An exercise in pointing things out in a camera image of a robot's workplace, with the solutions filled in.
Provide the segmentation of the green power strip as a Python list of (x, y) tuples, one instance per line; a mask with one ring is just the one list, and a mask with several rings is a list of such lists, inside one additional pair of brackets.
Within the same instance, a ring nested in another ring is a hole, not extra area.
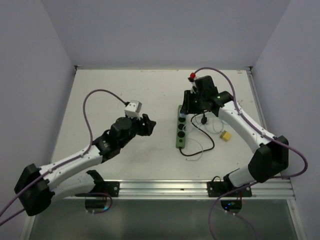
[(187, 124), (187, 118), (180, 117), (180, 110), (182, 105), (177, 108), (177, 126), (176, 126), (176, 144), (177, 149), (184, 149), (186, 145), (186, 132), (185, 127)]

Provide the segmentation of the yellow usb charger plug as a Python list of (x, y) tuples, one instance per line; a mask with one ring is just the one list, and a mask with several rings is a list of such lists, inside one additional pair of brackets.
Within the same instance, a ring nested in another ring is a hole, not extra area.
[(222, 139), (223, 141), (225, 142), (228, 142), (231, 137), (232, 137), (232, 134), (229, 133), (228, 131), (224, 130), (221, 134), (220, 134), (220, 139)]

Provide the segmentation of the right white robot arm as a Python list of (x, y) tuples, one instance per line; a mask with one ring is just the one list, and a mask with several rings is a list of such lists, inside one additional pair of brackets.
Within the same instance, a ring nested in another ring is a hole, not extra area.
[(253, 153), (246, 166), (224, 176), (222, 189), (227, 196), (235, 196), (243, 185), (264, 183), (288, 168), (289, 142), (284, 136), (276, 137), (255, 122), (229, 92), (218, 91), (211, 76), (189, 80), (192, 88), (184, 91), (180, 114), (213, 113), (231, 126)]

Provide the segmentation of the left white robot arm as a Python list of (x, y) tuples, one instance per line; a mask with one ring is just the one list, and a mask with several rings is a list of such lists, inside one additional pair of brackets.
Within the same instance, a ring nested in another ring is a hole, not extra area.
[(46, 210), (54, 200), (71, 195), (101, 195), (103, 179), (89, 168), (117, 156), (135, 136), (150, 136), (156, 124), (147, 114), (140, 119), (120, 117), (86, 149), (41, 167), (33, 163), (26, 166), (14, 191), (27, 215), (35, 216)]

